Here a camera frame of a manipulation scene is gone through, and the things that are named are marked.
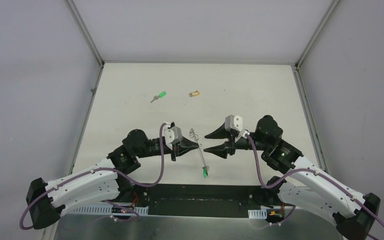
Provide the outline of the large wire keyring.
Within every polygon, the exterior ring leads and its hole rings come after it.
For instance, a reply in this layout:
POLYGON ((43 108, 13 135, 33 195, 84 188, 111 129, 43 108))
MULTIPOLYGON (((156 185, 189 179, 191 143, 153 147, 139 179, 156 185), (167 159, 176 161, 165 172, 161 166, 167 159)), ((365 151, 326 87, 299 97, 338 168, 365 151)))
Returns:
POLYGON ((198 144, 198 154, 200 156, 200 159, 203 163, 203 167, 202 169, 205 171, 205 172, 208 172, 209 170, 209 166, 206 164, 206 161, 205 161, 205 158, 204 158, 204 154, 203 154, 203 151, 201 149, 201 144, 199 143, 199 136, 195 133, 195 130, 193 128, 191 128, 189 130, 189 137, 192 138, 197 144, 198 144))

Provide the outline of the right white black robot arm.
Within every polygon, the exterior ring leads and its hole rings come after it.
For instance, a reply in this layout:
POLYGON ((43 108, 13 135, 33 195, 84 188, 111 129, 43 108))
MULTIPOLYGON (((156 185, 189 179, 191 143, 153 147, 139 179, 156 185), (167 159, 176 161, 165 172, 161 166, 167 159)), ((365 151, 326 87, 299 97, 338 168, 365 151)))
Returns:
POLYGON ((283 140, 282 135, 283 129, 270 115, 263 116, 254 131, 244 128, 240 116, 229 115, 219 128, 206 135, 207 139, 223 139, 224 143, 208 147, 205 152, 225 159, 237 150, 251 150, 268 204, 281 202, 299 207, 333 224, 348 240, 366 239, 377 220, 380 198, 339 182, 283 140), (281 176, 263 181, 261 161, 281 176))

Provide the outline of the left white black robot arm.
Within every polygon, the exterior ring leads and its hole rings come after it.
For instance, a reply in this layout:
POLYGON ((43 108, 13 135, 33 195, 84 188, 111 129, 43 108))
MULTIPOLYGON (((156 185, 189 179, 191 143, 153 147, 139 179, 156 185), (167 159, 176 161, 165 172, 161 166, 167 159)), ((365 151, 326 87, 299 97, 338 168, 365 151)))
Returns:
POLYGON ((177 126, 163 124, 159 136, 150 139, 141 129, 130 131, 121 146, 93 166, 48 182, 41 177, 30 183, 19 227, 40 230, 60 220, 69 210, 88 204, 118 199, 127 202, 134 187, 152 188, 160 183, 165 155, 171 160, 197 150, 200 145, 182 135, 177 126), (140 183, 128 175, 137 170, 140 158, 160 156, 160 173, 153 183, 140 183))

